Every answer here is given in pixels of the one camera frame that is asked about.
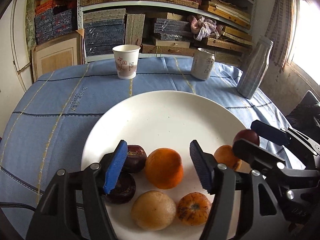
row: dark purple fruit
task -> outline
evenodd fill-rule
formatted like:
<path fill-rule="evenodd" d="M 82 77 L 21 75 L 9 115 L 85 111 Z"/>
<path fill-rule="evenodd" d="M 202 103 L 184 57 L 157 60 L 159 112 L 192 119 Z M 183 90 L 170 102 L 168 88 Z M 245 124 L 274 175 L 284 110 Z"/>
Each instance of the dark purple fruit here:
<path fill-rule="evenodd" d="M 136 192 L 136 182 L 131 174 L 121 171 L 116 187 L 105 199 L 112 204 L 124 204 L 129 202 Z"/>
<path fill-rule="evenodd" d="M 147 155 L 139 145 L 128 145 L 128 155 L 122 167 L 122 171 L 137 173 L 143 170 Z"/>

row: tablecloth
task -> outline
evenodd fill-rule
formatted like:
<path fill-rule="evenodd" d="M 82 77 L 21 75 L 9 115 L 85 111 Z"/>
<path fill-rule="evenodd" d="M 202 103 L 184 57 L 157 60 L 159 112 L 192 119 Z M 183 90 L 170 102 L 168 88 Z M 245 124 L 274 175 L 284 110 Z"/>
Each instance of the tablecloth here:
<path fill-rule="evenodd" d="M 200 81 L 189 74 L 192 59 L 155 57 L 139 59 L 137 76 L 120 80 L 113 59 L 71 66 L 41 76 L 25 93 L 9 119 L 0 143 L 0 201 L 37 205 L 54 173 L 61 168 L 80 170 L 84 143 L 94 124 L 122 100 L 154 90 L 178 90 L 209 98 L 224 106 L 246 127 L 258 119 L 277 128 L 289 123 L 258 90 L 251 100 L 236 85 L 242 72 L 215 63 L 210 79 Z M 276 154 L 279 147 L 266 140 L 261 147 Z M 299 166 L 293 156 L 292 165 Z M 81 199 L 77 200 L 82 233 Z M 33 212 L 3 209 L 25 237 Z"/>

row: curtain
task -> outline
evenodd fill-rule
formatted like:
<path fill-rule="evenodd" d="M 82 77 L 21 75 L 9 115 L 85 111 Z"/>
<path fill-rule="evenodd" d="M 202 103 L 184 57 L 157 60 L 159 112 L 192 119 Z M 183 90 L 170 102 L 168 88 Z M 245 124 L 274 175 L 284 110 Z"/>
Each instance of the curtain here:
<path fill-rule="evenodd" d="M 265 36 L 272 40 L 270 60 L 283 69 L 292 35 L 293 0 L 276 0 Z"/>

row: orange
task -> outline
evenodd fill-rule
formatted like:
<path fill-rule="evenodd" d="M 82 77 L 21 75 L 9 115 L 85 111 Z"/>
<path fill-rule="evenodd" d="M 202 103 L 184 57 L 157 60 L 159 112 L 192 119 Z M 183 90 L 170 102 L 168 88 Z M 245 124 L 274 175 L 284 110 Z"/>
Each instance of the orange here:
<path fill-rule="evenodd" d="M 207 222 L 211 202 L 200 192 L 185 195 L 178 203 L 177 217 L 188 226 L 199 226 Z"/>
<path fill-rule="evenodd" d="M 232 151 L 232 146 L 222 145 L 214 153 L 214 158 L 218 163 L 224 163 L 230 169 L 237 171 L 242 161 L 236 157 Z"/>
<path fill-rule="evenodd" d="M 156 149 L 146 160 L 145 173 L 147 179 L 157 188 L 174 188 L 183 178 L 181 156 L 169 148 Z"/>

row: metal bottle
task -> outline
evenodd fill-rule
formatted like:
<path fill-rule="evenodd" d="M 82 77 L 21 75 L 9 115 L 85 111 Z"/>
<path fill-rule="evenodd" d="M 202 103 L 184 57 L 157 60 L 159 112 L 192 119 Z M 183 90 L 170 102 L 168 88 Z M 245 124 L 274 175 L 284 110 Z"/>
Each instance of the metal bottle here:
<path fill-rule="evenodd" d="M 269 56 L 273 41 L 260 36 L 257 46 L 244 62 L 248 66 L 237 85 L 238 92 L 245 98 L 251 99 L 261 84 L 269 66 Z"/>

